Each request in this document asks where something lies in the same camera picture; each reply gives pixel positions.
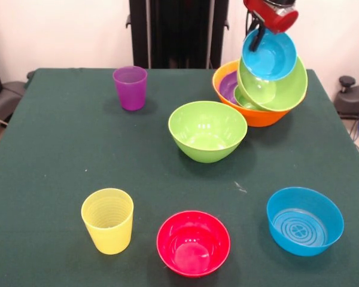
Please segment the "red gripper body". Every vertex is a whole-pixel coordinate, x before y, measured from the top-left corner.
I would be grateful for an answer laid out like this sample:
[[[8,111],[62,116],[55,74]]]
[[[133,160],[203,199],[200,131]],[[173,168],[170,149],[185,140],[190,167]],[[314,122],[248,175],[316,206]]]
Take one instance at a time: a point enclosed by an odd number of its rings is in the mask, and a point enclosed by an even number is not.
[[[299,16],[296,0],[243,0],[243,3],[250,14],[257,16],[258,23],[272,33],[286,32]]]

